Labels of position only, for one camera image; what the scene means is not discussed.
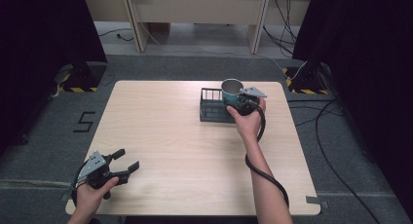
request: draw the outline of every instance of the human arm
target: human arm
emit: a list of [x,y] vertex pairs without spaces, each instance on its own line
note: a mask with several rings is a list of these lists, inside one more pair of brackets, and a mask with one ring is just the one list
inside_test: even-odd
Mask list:
[[110,191],[119,181],[119,177],[113,177],[101,188],[94,189],[88,183],[77,188],[77,205],[70,217],[68,224],[88,224],[100,206],[103,196]]
[[[265,112],[265,99],[260,98],[259,102]],[[248,116],[241,116],[231,106],[227,106],[227,110],[237,123],[237,131],[244,142],[249,161],[256,168],[273,176],[257,140],[261,127],[261,116],[258,111],[255,110]],[[258,222],[260,224],[292,223],[288,207],[277,186],[254,171],[251,171],[251,179]]]

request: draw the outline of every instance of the teal mug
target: teal mug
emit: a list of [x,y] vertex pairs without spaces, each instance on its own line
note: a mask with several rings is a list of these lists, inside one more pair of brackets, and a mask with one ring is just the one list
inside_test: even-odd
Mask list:
[[243,83],[237,79],[227,79],[222,82],[222,102],[225,105],[237,107],[239,105],[239,95],[241,89],[244,88]]

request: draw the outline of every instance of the black curtain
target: black curtain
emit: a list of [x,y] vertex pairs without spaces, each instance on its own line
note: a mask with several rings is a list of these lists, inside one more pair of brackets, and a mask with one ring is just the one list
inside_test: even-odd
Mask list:
[[329,65],[363,146],[413,220],[413,4],[311,0],[293,58]]
[[85,0],[0,0],[0,154],[34,121],[66,64],[106,62]]

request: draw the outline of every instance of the gray carpet floor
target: gray carpet floor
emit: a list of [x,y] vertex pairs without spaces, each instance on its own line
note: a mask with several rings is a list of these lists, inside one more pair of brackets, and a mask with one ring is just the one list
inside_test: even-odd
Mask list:
[[[278,59],[281,67],[300,61]],[[294,223],[375,223],[343,185],[322,155],[315,132],[320,109],[333,94],[290,93],[281,70],[266,58],[196,56],[108,56],[108,66],[95,93],[60,93],[42,110],[29,142],[8,148],[0,159],[0,223],[65,223],[61,200],[83,163],[100,117],[119,80],[214,80],[282,83],[291,114],[321,202],[316,216],[294,216]],[[319,139],[329,162],[358,193],[380,223],[411,223],[377,165],[363,154],[342,106],[334,102],[319,119]],[[94,122],[89,132],[78,121]],[[123,223],[125,217],[99,215],[102,223]],[[156,218],[140,223],[161,223]]]

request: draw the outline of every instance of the human hand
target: human hand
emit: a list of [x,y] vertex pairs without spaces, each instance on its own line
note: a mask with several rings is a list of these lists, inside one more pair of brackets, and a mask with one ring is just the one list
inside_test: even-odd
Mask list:
[[[265,99],[259,98],[259,106],[262,111],[265,112],[266,102]],[[237,123],[237,131],[240,134],[244,142],[250,140],[257,140],[257,134],[261,128],[261,116],[257,110],[254,110],[251,114],[247,116],[242,116],[238,111],[232,106],[227,106],[228,112],[234,117]]]
[[100,206],[103,196],[119,181],[119,177],[108,180],[101,188],[95,189],[88,183],[77,188],[77,205],[68,223],[89,223]]

